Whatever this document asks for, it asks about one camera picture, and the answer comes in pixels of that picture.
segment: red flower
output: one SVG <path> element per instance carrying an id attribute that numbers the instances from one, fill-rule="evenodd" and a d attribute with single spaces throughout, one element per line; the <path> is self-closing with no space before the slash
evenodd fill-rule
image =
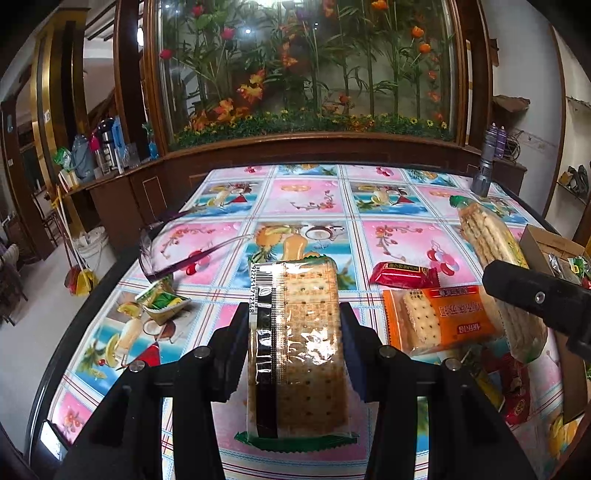
<path id="1" fill-rule="evenodd" d="M 173 51 L 170 48 L 165 48 L 160 52 L 160 58 L 163 60 L 170 60 L 173 58 Z"/>
<path id="2" fill-rule="evenodd" d="M 441 100 L 441 95 L 439 95 L 437 92 L 427 92 L 427 96 L 435 103 L 439 103 Z"/>
<path id="3" fill-rule="evenodd" d="M 222 33 L 220 34 L 220 37 L 222 38 L 222 40 L 231 40 L 234 38 L 234 32 L 235 30 L 233 28 L 224 27 Z"/>
<path id="4" fill-rule="evenodd" d="M 193 16 L 195 18 L 197 18 L 197 17 L 201 17 L 201 15 L 203 15 L 205 8 L 203 7 L 203 5 L 195 5 L 193 7 L 192 11 L 193 11 Z"/>
<path id="5" fill-rule="evenodd" d="M 339 95 L 339 103 L 341 105 L 347 105 L 350 101 L 351 101 L 351 97 L 350 96 L 347 96 L 344 93 L 341 93 Z"/>

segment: green wrapper edge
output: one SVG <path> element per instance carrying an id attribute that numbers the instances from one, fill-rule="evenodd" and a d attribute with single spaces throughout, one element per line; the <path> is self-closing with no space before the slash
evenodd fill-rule
<path id="1" fill-rule="evenodd" d="M 353 443 L 357 443 L 358 437 L 358 434 L 353 433 L 351 437 L 340 435 L 324 435 L 322 437 L 302 437 L 290 439 L 253 438 L 249 440 L 247 432 L 240 432 L 236 434 L 234 439 L 245 443 L 246 445 L 252 445 L 259 450 L 265 450 L 267 452 L 306 453 L 319 452 L 321 450 L 337 448 L 343 445 L 351 445 Z"/>

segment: patterned tablecloth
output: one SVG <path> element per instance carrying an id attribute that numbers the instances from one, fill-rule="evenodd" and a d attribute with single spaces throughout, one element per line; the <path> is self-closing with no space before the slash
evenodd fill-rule
<path id="1" fill-rule="evenodd" d="M 371 166 L 305 164 L 212 171 L 185 206 L 200 204 L 203 210 L 167 225 L 154 241 L 159 261 L 172 262 L 243 233 L 254 236 L 250 242 L 216 252 L 197 265 L 193 275 L 175 273 L 177 292 L 193 302 L 160 336 L 161 361 L 179 359 L 195 346 L 207 343 L 216 328 L 229 324 L 238 303 L 248 301 L 249 260 L 279 260 L 286 253 L 292 254 L 290 249 L 332 257 L 339 269 L 340 299 L 351 302 L 360 322 L 388 342 L 381 290 L 369 284 L 377 262 L 399 260 L 435 266 L 443 286 L 480 283 L 482 269 L 462 238 L 456 209 L 449 205 L 451 195 L 472 197 L 469 184 L 467 177 Z M 538 225 L 497 185 L 491 186 L 484 203 L 505 221 L 516 238 L 527 223 Z M 121 333 L 129 319 L 117 312 L 117 306 L 133 300 L 147 285 L 136 262 L 88 327 L 69 363 L 48 418 L 70 441 L 121 374 L 121 369 L 110 368 L 100 360 L 109 339 Z M 149 335 L 155 333 L 153 327 L 144 325 L 144 332 L 129 350 L 128 362 L 157 338 Z M 492 345 L 491 351 L 497 358 L 506 353 L 504 340 Z M 425 360 L 436 362 L 442 356 Z M 553 335 L 548 336 L 542 356 L 528 366 L 528 373 L 530 418 L 514 427 L 514 433 L 538 476 L 546 478 L 576 429 L 575 422 L 562 425 L 562 384 Z M 362 403 L 351 389 L 349 397 L 352 429 L 359 434 L 357 444 L 306 455 L 263 452 L 234 439 L 246 427 L 243 372 L 229 402 L 213 405 L 226 477 L 363 478 L 377 406 Z M 174 477 L 171 412 L 168 399 L 162 429 L 165 480 Z M 428 421 L 423 409 L 415 478 L 426 478 L 427 468 Z"/>

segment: purple eyeglass frame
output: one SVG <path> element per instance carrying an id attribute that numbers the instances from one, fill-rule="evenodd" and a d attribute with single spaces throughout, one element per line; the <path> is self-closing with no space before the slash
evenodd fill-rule
<path id="1" fill-rule="evenodd" d="M 229 238 L 228 240 L 225 240 L 217 245 L 214 245 L 213 247 L 208 248 L 207 250 L 204 250 L 202 252 L 199 252 L 198 254 L 191 255 L 190 257 L 185 258 L 184 260 L 173 263 L 172 265 L 169 265 L 168 267 L 165 267 L 162 270 L 158 270 L 156 272 L 153 272 L 152 269 L 150 268 L 150 271 L 148 271 L 147 266 L 144 264 L 144 261 L 147 258 L 151 258 L 152 240 L 150 239 L 150 236 L 148 233 L 161 227 L 161 226 L 166 225 L 167 223 L 169 223 L 173 220 L 177 220 L 179 218 L 182 218 L 185 215 L 190 215 L 191 213 L 199 212 L 202 209 L 203 208 L 201 206 L 195 206 L 195 207 L 189 208 L 188 210 L 185 210 L 184 212 L 178 212 L 173 215 L 170 215 L 169 217 L 167 217 L 164 220 L 159 220 L 157 222 L 151 223 L 147 227 L 144 227 L 141 229 L 141 231 L 139 233 L 138 261 L 139 261 L 139 266 L 142 269 L 142 272 L 144 273 L 144 275 L 148 281 L 150 281 L 150 282 L 158 281 L 158 280 L 166 277 L 167 275 L 169 275 L 173 272 L 176 272 L 177 270 L 183 270 L 184 268 L 187 268 L 189 265 L 193 265 L 194 263 L 197 263 L 202 258 L 205 258 L 206 256 L 214 253 L 216 250 L 219 250 L 222 247 L 225 247 L 226 245 L 237 242 L 239 240 L 243 240 L 243 239 L 247 239 L 247 238 L 252 237 L 252 235 L 235 236 L 234 238 Z"/>

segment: eyeglasses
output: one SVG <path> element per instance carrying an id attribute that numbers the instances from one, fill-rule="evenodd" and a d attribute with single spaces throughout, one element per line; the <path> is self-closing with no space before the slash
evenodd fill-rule
<path id="1" fill-rule="evenodd" d="M 141 267 L 142 272 L 144 273 L 144 275 L 148 281 L 155 282 L 157 280 L 160 280 L 160 279 L 166 277 L 167 275 L 169 275 L 173 272 L 176 272 L 177 270 L 183 270 L 183 269 L 189 267 L 190 265 L 193 265 L 193 264 L 199 262 L 201 259 L 206 258 L 208 255 L 211 255 L 216 250 L 219 250 L 220 248 L 225 247 L 226 245 L 232 244 L 234 242 L 238 242 L 240 240 L 245 240 L 245 239 L 251 238 L 251 235 L 240 235 L 240 236 L 235 236 L 234 238 L 229 238 L 228 240 L 225 240 L 225 241 L 223 241 L 217 245 L 214 245 L 213 247 L 210 247 L 206 250 L 196 251 L 196 252 L 192 253 L 191 255 L 189 255 L 189 257 L 185 258 L 184 260 L 180 260 L 180 261 L 175 262 L 171 265 L 168 265 L 167 267 L 164 267 L 161 270 L 156 270 L 154 268 L 154 263 L 153 263 L 154 259 L 152 256 L 152 239 L 150 237 L 150 233 L 153 232 L 154 230 L 156 230 L 157 228 L 166 225 L 167 223 L 171 222 L 172 220 L 177 220 L 177 219 L 182 218 L 182 217 L 189 215 L 191 213 L 201 211 L 202 209 L 203 208 L 200 206 L 195 206 L 189 210 L 185 210 L 184 212 L 175 213 L 174 215 L 171 215 L 170 217 L 168 217 L 165 220 L 159 220 L 158 222 L 151 223 L 146 228 L 142 228 L 142 230 L 139 234 L 138 260 L 139 260 L 139 266 Z"/>

